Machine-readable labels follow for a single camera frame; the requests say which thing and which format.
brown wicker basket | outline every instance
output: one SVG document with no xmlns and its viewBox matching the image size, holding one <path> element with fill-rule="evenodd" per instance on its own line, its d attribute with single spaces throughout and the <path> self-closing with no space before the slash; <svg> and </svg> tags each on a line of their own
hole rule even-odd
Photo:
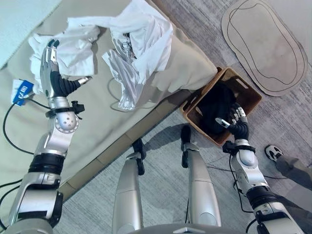
<svg viewBox="0 0 312 234">
<path fill-rule="evenodd" d="M 203 88 L 195 91 L 190 98 L 182 104 L 180 110 L 183 116 L 189 121 L 189 123 L 200 133 L 202 133 L 207 139 L 214 142 L 216 145 L 223 145 L 226 139 L 230 136 L 229 131 L 225 131 L 219 135 L 206 133 L 200 128 L 200 120 L 202 118 L 201 113 L 196 108 L 198 103 L 203 97 L 212 89 L 217 82 L 222 82 L 228 88 L 230 88 L 236 101 L 244 109 L 246 115 L 248 115 L 253 108 L 261 101 L 262 96 L 253 89 L 242 77 L 239 76 L 232 68 L 227 67 L 223 70 L 218 68 L 216 76 Z"/>
</svg>

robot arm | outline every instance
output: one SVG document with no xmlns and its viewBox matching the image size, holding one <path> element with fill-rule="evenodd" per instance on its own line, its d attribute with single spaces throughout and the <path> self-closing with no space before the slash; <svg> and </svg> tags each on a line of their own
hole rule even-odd
<svg viewBox="0 0 312 234">
<path fill-rule="evenodd" d="M 232 122 L 216 121 L 234 135 L 235 142 L 227 141 L 223 152 L 232 155 L 231 165 L 236 171 L 237 182 L 248 198 L 258 222 L 260 234 L 303 234 L 284 205 L 277 201 L 268 183 L 259 170 L 255 148 L 248 142 L 249 129 L 244 110 L 236 103 L 232 110 Z"/>
<path fill-rule="evenodd" d="M 9 214 L 7 233 L 53 233 L 60 219 L 63 194 L 58 192 L 60 173 L 71 139 L 79 126 L 78 113 L 84 106 L 77 101 L 69 105 L 67 96 L 90 77 L 75 81 L 62 79 L 57 63 L 59 41 L 50 41 L 41 58 L 40 78 L 51 110 L 48 132 L 40 139 Z"/>
</svg>

silver robot leg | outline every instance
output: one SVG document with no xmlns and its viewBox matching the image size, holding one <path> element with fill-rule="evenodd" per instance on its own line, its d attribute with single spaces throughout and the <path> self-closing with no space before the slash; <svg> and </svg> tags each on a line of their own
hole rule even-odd
<svg viewBox="0 0 312 234">
<path fill-rule="evenodd" d="M 138 164 L 141 154 L 129 155 L 122 168 L 115 197 L 113 234 L 127 234 L 143 228 Z"/>
<path fill-rule="evenodd" d="M 189 168 L 190 222 L 220 227 L 221 216 L 214 185 L 199 149 L 191 143 L 185 143 L 183 154 Z"/>
</svg>

gray pant leg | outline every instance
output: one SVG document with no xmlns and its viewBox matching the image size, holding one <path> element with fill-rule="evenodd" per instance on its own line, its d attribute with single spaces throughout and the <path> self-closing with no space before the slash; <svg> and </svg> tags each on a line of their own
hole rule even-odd
<svg viewBox="0 0 312 234">
<path fill-rule="evenodd" d="M 308 168 L 295 157 L 280 156 L 276 168 L 281 174 L 301 186 L 312 190 L 312 168 Z"/>
</svg>

black clamp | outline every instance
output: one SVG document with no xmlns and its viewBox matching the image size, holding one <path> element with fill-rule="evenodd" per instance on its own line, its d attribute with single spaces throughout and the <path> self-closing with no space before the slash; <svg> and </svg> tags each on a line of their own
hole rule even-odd
<svg viewBox="0 0 312 234">
<path fill-rule="evenodd" d="M 248 145 L 238 145 L 235 146 L 233 142 L 227 140 L 222 146 L 222 150 L 224 153 L 235 155 L 239 150 L 249 150 L 255 153 L 255 148 Z"/>
<path fill-rule="evenodd" d="M 78 101 L 72 101 L 73 107 L 65 107 L 65 108 L 57 108 L 57 109 L 52 109 L 45 113 L 45 116 L 47 118 L 55 116 L 57 113 L 61 112 L 75 112 L 75 114 L 79 114 L 80 112 L 84 111 L 84 105 L 83 104 L 78 104 Z"/>
<path fill-rule="evenodd" d="M 236 150 L 249 150 L 253 151 L 255 153 L 255 147 L 252 147 L 250 145 L 238 145 L 235 147 Z"/>
</svg>

